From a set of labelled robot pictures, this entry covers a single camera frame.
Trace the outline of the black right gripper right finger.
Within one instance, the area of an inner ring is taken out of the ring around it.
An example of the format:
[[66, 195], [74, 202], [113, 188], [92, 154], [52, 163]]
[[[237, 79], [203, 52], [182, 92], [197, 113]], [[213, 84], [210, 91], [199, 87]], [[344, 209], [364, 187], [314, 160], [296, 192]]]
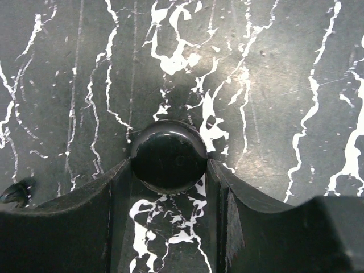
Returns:
[[217, 272], [362, 272], [363, 198], [281, 202], [207, 163]]

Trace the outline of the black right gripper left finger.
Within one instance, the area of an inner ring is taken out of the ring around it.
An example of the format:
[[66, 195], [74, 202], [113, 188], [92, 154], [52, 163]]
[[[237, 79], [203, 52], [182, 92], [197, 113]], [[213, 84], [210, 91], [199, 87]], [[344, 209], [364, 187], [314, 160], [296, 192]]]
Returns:
[[119, 272], [132, 171], [124, 160], [35, 208], [1, 206], [2, 272]]

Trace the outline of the black round earbud case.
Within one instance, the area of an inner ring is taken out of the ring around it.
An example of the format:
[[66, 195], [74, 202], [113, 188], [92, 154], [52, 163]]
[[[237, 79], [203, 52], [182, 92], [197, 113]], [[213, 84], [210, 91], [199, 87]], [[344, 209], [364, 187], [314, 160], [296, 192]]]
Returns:
[[200, 133], [177, 120], [159, 120], [143, 129], [130, 150], [131, 169], [154, 192], [187, 191], [204, 175], [208, 152]]

